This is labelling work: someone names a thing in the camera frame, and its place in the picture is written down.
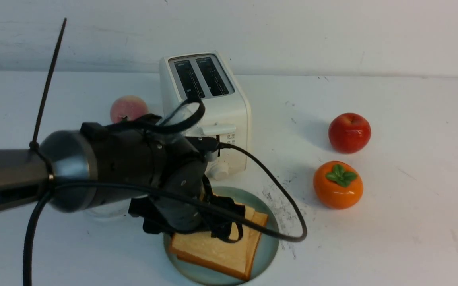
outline light green plate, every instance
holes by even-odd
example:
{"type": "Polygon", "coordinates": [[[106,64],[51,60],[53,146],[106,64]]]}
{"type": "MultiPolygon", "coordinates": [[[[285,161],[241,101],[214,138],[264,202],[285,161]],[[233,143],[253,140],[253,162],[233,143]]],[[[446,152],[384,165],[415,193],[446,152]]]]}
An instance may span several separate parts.
{"type": "MultiPolygon", "coordinates": [[[[268,214],[268,224],[266,227],[278,231],[278,224],[275,216],[269,207],[255,195],[244,190],[230,187],[214,187],[213,192],[224,197],[231,197],[238,203],[243,203],[244,205],[255,208],[258,212],[268,214]]],[[[169,257],[174,267],[188,279],[207,286],[235,286],[244,283],[244,281],[214,270],[178,260],[175,255],[167,251],[170,242],[171,238],[168,235],[164,235],[164,248],[167,257],[169,257]]],[[[261,236],[256,257],[254,258],[251,279],[259,276],[271,264],[277,253],[278,243],[278,239],[267,235],[261,236]]]]}

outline black cable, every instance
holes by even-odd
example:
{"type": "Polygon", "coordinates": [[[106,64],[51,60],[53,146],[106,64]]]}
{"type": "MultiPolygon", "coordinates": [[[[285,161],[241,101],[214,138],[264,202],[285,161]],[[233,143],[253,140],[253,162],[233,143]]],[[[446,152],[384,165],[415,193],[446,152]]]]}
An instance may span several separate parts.
{"type": "Polygon", "coordinates": [[[300,236],[296,237],[296,240],[289,240],[289,241],[300,242],[300,241],[304,240],[307,237],[307,225],[305,224],[305,219],[303,219],[303,216],[301,215],[301,211],[298,208],[298,206],[296,205],[296,203],[294,202],[294,199],[291,197],[291,195],[289,195],[289,193],[287,193],[285,188],[282,187],[282,185],[278,182],[278,180],[275,178],[275,176],[273,174],[271,174],[270,170],[264,164],[262,164],[261,161],[259,161],[259,159],[256,158],[256,156],[250,154],[247,150],[242,149],[242,148],[240,148],[240,147],[238,147],[236,145],[231,145],[231,144],[227,144],[227,143],[219,143],[218,147],[220,149],[234,149],[234,150],[237,150],[239,152],[242,152],[247,157],[252,159],[252,161],[254,161],[257,165],[260,166],[260,168],[269,176],[269,178],[273,181],[273,183],[275,183],[275,185],[278,187],[278,189],[287,198],[287,200],[289,201],[291,206],[293,206],[294,212],[296,212],[296,215],[298,216],[298,220],[300,221],[302,234],[300,236]]]}
{"type": "MultiPolygon", "coordinates": [[[[258,232],[261,232],[262,234],[265,234],[265,235],[268,235],[268,236],[271,236],[277,239],[285,240],[285,241],[300,242],[300,241],[303,241],[305,237],[307,236],[307,226],[305,225],[303,216],[301,215],[299,211],[298,211],[298,218],[300,219],[300,223],[302,224],[303,232],[302,232],[302,235],[295,237],[295,236],[281,234],[280,232],[275,232],[274,230],[270,230],[268,228],[264,228],[263,226],[260,226],[259,224],[256,224],[249,219],[245,219],[244,217],[239,216],[219,206],[210,205],[209,203],[199,201],[198,199],[192,199],[190,197],[186,197],[180,194],[166,192],[163,190],[159,190],[159,189],[147,187],[147,186],[142,186],[142,185],[133,185],[133,184],[126,184],[126,183],[124,184],[123,183],[104,183],[104,182],[92,181],[92,180],[82,180],[82,181],[70,181],[68,183],[62,183],[56,186],[55,190],[61,190],[65,188],[78,188],[78,187],[127,189],[127,190],[140,191],[142,193],[154,195],[157,197],[166,197],[168,199],[174,199],[182,203],[188,203],[199,209],[206,210],[207,212],[225,217],[233,222],[243,224],[244,226],[248,226],[249,228],[252,228],[254,230],[257,230],[258,232]]],[[[298,209],[298,207],[294,203],[293,203],[293,207],[296,207],[295,210],[298,209]]]]}
{"type": "Polygon", "coordinates": [[[167,122],[169,122],[169,120],[171,120],[180,111],[180,109],[187,104],[187,101],[183,101],[180,105],[178,105],[178,107],[176,107],[176,109],[174,109],[173,112],[171,112],[171,114],[169,114],[169,116],[160,123],[160,126],[167,124],[167,122]]]}
{"type": "Polygon", "coordinates": [[[27,223],[26,236],[24,239],[24,254],[22,256],[22,284],[24,286],[31,286],[31,264],[33,260],[33,239],[35,238],[35,230],[37,228],[38,218],[42,213],[45,205],[52,199],[52,191],[47,191],[38,200],[33,213],[29,217],[27,223]]]}
{"type": "Polygon", "coordinates": [[[178,112],[181,107],[184,105],[188,105],[191,103],[198,103],[199,107],[197,108],[196,112],[194,112],[189,118],[181,121],[180,123],[175,123],[171,125],[155,125],[152,123],[148,123],[142,120],[132,120],[132,121],[124,121],[124,122],[118,122],[114,123],[111,125],[105,126],[109,132],[119,132],[123,130],[128,130],[128,129],[142,129],[146,131],[150,131],[156,134],[175,134],[175,133],[181,133],[184,132],[185,130],[189,129],[190,127],[196,125],[202,116],[204,116],[204,113],[206,111],[206,108],[204,104],[202,103],[202,100],[200,98],[188,98],[187,100],[183,101],[181,105],[176,108],[174,112],[178,112]]]}

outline white wall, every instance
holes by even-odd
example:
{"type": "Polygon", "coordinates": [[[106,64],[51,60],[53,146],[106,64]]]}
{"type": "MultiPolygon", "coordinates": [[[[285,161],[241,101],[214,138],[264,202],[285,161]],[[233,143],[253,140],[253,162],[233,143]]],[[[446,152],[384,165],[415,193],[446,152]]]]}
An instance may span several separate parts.
{"type": "Polygon", "coordinates": [[[239,74],[458,76],[458,0],[0,0],[0,69],[157,71],[218,49],[239,74]]]}

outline toast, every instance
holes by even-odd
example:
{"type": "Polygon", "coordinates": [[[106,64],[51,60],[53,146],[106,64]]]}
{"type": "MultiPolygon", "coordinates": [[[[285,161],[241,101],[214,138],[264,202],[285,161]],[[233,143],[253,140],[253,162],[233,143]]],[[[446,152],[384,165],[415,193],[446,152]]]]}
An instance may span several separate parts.
{"type": "MultiPolygon", "coordinates": [[[[265,226],[268,215],[246,207],[245,218],[265,226]]],[[[233,223],[229,238],[236,239],[238,231],[233,223]]],[[[249,281],[253,260],[256,255],[261,233],[243,226],[243,238],[237,243],[225,243],[212,238],[210,232],[193,235],[174,235],[169,251],[179,260],[203,266],[226,275],[249,281]]]]}

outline fake fruit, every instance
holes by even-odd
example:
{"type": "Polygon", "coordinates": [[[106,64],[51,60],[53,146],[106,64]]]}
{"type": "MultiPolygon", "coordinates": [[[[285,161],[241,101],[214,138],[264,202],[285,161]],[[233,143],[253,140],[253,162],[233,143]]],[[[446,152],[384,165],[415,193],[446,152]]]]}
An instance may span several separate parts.
{"type": "Polygon", "coordinates": [[[137,96],[123,96],[118,98],[111,106],[111,121],[131,121],[149,112],[144,100],[137,96]]]}
{"type": "Polygon", "coordinates": [[[328,138],[337,152],[354,153],[371,139],[371,125],[358,114],[341,114],[331,122],[328,138]]]}
{"type": "Polygon", "coordinates": [[[352,207],[363,194],[363,181],[358,172],[338,161],[321,165],[314,174],[313,183],[319,200],[332,209],[352,207]]]}

